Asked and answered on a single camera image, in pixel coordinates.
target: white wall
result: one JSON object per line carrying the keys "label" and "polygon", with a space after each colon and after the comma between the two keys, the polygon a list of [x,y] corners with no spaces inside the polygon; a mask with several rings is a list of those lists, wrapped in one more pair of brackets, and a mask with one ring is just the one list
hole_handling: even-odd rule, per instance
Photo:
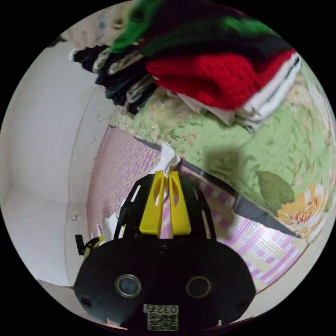
{"label": "white wall", "polygon": [[71,45],[45,49],[13,96],[13,183],[32,194],[67,203],[76,134],[97,85],[95,75],[69,61]]}
{"label": "white wall", "polygon": [[60,286],[73,285],[83,260],[75,234],[88,239],[86,218],[71,217],[86,214],[94,159],[113,112],[96,76],[69,61],[71,49],[61,43],[38,56],[12,97],[0,134],[7,230],[32,275]]}
{"label": "white wall", "polygon": [[70,281],[64,254],[67,204],[12,189],[2,215],[20,258],[34,278],[59,286]]}
{"label": "white wall", "polygon": [[6,114],[0,131],[0,203],[6,201],[9,188],[12,182],[12,172],[10,166],[9,146],[10,146],[10,115]]}

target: camera lens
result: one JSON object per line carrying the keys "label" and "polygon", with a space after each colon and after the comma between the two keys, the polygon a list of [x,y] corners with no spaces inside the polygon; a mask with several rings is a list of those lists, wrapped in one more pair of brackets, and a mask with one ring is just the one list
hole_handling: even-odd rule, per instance
{"label": "camera lens", "polygon": [[210,281],[204,276],[195,276],[191,278],[186,286],[187,294],[194,299],[206,297],[211,290]]}
{"label": "camera lens", "polygon": [[131,274],[119,276],[116,280],[115,288],[120,295],[126,298],[134,298],[138,296],[142,290],[140,280]]}

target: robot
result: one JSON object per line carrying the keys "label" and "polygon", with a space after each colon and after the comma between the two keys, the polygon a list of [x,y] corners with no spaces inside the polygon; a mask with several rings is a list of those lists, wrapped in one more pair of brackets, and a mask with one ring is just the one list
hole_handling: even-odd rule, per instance
{"label": "robot", "polygon": [[[172,239],[160,239],[169,187]],[[247,265],[216,241],[198,185],[177,171],[138,180],[123,204],[114,239],[86,245],[74,291],[93,318],[138,335],[195,335],[238,320],[256,290]]]}

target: green floral blanket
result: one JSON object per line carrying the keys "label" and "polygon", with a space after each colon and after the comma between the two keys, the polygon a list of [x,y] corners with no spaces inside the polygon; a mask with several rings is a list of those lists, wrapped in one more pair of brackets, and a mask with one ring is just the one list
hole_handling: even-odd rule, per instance
{"label": "green floral blanket", "polygon": [[192,112],[158,88],[137,114],[117,113],[111,125],[161,145],[229,184],[311,242],[335,200],[334,116],[304,62],[283,104],[255,134]]}

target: yellow flower print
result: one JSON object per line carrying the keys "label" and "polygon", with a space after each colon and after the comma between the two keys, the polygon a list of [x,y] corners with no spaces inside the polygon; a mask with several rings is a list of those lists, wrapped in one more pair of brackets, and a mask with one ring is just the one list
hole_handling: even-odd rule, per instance
{"label": "yellow flower print", "polygon": [[304,76],[299,74],[299,75],[296,75],[294,82],[296,84],[304,84],[305,83],[304,79],[305,79]]}
{"label": "yellow flower print", "polygon": [[282,205],[277,220],[308,240],[310,233],[321,223],[327,200],[328,193],[323,187],[311,183],[294,202]]}
{"label": "yellow flower print", "polygon": [[294,84],[290,90],[287,95],[287,101],[292,104],[302,104],[308,109],[313,107],[308,90],[304,86],[298,84]]}

